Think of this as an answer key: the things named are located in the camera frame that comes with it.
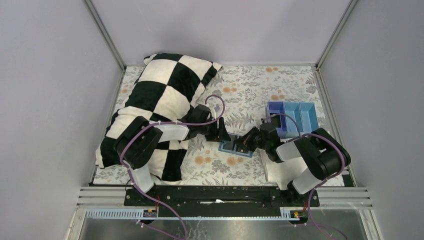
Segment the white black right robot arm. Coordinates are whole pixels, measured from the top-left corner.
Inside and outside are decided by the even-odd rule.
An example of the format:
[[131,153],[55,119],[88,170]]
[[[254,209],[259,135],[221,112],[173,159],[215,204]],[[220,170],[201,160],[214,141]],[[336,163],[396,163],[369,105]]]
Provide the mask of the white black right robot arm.
[[280,176],[286,178],[286,194],[290,197],[304,196],[351,163],[347,150],[321,127],[283,142],[276,128],[265,122],[234,143],[252,152],[261,149],[270,161],[281,164]]

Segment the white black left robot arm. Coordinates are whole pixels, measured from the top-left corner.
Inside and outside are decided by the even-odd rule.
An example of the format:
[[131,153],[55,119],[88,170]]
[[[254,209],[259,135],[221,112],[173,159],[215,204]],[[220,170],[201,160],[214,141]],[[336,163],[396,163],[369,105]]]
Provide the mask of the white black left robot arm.
[[148,162],[157,145],[169,141],[186,141],[204,135],[209,142],[229,142],[224,118],[214,116],[207,106],[199,104],[176,121],[149,121],[136,117],[116,139],[114,150],[129,173],[134,187],[148,192],[154,186]]

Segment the dark grey credit card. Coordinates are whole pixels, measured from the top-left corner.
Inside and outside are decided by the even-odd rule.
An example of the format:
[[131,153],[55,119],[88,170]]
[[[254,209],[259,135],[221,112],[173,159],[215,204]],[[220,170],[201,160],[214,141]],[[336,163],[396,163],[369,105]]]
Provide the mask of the dark grey credit card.
[[244,157],[248,157],[248,158],[251,158],[252,155],[253,155],[252,151],[250,151],[246,147],[244,147],[242,145],[238,145],[238,144],[235,145],[235,152],[240,156],[244,156]]

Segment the black credit card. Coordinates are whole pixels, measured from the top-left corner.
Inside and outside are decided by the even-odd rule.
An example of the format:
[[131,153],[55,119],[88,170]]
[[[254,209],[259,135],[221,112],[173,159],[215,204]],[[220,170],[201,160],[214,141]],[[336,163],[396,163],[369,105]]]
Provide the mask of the black credit card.
[[230,134],[229,136],[230,136],[230,140],[226,141],[222,144],[222,149],[228,150],[228,151],[233,151],[235,149],[234,141],[237,140],[239,138],[239,136],[236,135],[236,134]]

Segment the blue card holder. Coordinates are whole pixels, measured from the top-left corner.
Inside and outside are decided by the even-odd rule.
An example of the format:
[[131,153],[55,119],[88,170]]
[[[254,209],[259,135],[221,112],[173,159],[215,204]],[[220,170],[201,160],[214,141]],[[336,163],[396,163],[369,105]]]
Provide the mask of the blue card holder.
[[235,140],[241,137],[240,135],[230,133],[229,136],[230,136],[230,141],[223,141],[219,144],[218,150],[220,152],[234,154],[234,155],[247,157],[247,158],[251,158],[253,156],[252,151],[234,143]]

